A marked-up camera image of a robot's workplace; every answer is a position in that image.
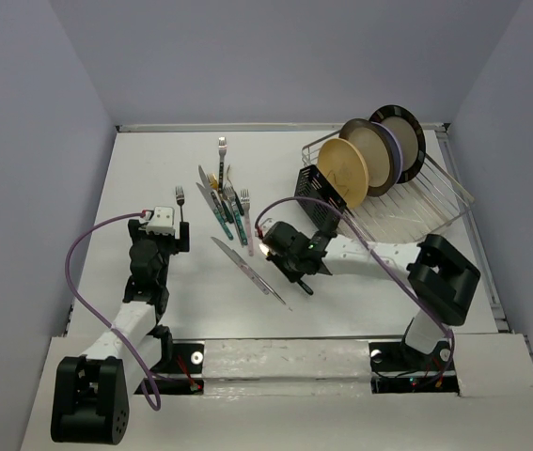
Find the black handled knife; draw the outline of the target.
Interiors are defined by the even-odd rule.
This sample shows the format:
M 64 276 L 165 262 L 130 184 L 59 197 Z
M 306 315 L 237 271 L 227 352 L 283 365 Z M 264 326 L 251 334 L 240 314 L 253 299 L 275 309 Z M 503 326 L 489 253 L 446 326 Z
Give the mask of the black handled knife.
M 312 288 L 306 284 L 302 279 L 298 279 L 296 281 L 296 284 L 309 296 L 312 296 L 314 294 L 314 291 Z

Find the black handled fork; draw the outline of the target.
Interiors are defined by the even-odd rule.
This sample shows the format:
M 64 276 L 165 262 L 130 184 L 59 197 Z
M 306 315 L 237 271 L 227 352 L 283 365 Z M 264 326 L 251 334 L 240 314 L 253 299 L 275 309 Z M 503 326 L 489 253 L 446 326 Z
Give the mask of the black handled fork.
M 185 204 L 185 194 L 184 194 L 183 188 L 180 185 L 177 185 L 175 187 L 175 199 L 180 209 L 180 220 L 183 222 L 184 221 L 183 206 Z

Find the pink handled knife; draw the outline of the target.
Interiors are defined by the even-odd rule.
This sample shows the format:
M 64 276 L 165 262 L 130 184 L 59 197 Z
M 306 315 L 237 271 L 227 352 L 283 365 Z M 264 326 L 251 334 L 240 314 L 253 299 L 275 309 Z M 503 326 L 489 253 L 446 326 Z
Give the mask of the pink handled knife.
M 283 298 L 234 250 L 215 237 L 211 240 L 235 264 L 235 266 L 265 295 L 273 295 L 283 305 Z

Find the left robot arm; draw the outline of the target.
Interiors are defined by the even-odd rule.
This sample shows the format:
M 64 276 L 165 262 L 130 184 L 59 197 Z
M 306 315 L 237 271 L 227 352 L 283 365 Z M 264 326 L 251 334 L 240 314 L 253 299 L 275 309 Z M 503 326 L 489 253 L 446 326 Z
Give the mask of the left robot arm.
M 55 443 L 116 445 L 129 425 L 129 400 L 142 393 L 149 406 L 162 407 L 154 371 L 173 360 L 173 338 L 161 324 L 169 291 L 170 259 L 190 250 L 189 225 L 175 220 L 171 207 L 122 215 L 132 244 L 130 273 L 112 319 L 68 286 L 105 328 L 80 355 L 63 358 L 55 373 L 50 435 Z

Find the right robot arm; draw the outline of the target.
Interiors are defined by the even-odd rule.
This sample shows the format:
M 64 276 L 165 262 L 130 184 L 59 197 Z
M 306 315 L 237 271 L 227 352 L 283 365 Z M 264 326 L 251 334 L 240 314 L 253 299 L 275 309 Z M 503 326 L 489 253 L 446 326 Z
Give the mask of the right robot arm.
M 430 360 L 450 327 L 464 325 L 481 277 L 467 257 L 437 234 L 404 244 L 361 242 L 323 232 L 308 237 L 273 220 L 260 231 L 267 259 L 305 290 L 306 275 L 359 275 L 389 278 L 415 296 L 419 311 L 398 345 L 400 361 L 410 368 Z

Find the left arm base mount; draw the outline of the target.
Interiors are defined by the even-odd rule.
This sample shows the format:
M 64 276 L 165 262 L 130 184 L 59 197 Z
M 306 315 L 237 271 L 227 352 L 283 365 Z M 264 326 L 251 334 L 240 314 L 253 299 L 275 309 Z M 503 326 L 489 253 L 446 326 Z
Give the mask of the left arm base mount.
M 202 395 L 205 345 L 175 342 L 170 357 L 162 357 L 151 368 L 161 395 Z

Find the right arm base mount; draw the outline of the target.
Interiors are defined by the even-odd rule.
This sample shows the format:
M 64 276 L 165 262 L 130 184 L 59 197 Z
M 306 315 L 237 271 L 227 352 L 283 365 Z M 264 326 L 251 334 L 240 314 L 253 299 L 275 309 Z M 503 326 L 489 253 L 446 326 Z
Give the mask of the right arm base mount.
M 450 346 L 440 341 L 431 354 L 421 354 L 400 341 L 369 345 L 371 389 L 383 394 L 459 394 L 455 365 L 447 366 Z

